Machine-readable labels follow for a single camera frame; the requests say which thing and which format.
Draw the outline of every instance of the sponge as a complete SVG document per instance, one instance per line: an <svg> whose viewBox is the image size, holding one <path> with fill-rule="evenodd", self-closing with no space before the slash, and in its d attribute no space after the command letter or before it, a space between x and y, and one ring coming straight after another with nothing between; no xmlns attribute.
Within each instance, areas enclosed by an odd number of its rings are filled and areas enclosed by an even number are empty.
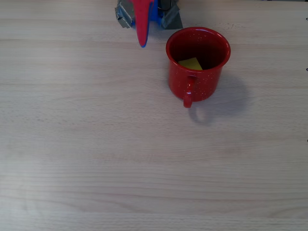
<svg viewBox="0 0 308 231"><path fill-rule="evenodd" d="M202 67L199 64L197 58L191 58L191 59L179 61L179 64L186 68L192 69L192 70L202 70Z"/></svg>

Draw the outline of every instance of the table surface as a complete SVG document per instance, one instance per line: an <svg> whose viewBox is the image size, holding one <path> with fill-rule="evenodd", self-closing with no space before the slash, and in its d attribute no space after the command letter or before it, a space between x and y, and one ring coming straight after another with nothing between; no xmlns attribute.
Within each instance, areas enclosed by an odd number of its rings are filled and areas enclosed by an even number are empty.
<svg viewBox="0 0 308 231"><path fill-rule="evenodd" d="M181 0L232 47L191 110L115 6L0 0L0 229L306 231L308 3Z"/></svg>

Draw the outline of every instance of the red enamel mug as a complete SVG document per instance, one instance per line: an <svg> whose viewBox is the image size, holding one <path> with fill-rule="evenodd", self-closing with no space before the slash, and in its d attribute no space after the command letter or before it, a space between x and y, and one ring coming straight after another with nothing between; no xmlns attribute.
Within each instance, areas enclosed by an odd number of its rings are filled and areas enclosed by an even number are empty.
<svg viewBox="0 0 308 231"><path fill-rule="evenodd" d="M173 34L167 42L170 60L169 86L184 100L184 107L206 100L216 90L223 66L231 55L228 41L218 32L204 27L189 27ZM178 62L197 58L202 70L192 70Z"/></svg>

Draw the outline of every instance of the red mug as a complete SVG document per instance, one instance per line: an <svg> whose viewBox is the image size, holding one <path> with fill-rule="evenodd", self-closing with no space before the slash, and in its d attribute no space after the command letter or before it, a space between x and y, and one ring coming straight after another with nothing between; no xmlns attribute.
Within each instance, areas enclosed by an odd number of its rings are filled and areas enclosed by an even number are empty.
<svg viewBox="0 0 308 231"><path fill-rule="evenodd" d="M186 108L215 92L222 68L231 55L228 41L204 27L179 30L169 38L166 51L170 60L170 89L184 100ZM178 63L191 58L197 58L203 70L188 69Z"/></svg>

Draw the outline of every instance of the red gripper part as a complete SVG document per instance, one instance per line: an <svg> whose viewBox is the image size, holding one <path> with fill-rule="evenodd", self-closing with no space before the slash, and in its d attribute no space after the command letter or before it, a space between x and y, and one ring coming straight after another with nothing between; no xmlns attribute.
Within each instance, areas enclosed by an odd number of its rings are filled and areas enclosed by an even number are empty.
<svg viewBox="0 0 308 231"><path fill-rule="evenodd" d="M148 40L150 13L154 0L131 0L134 4L139 43L145 47Z"/></svg>

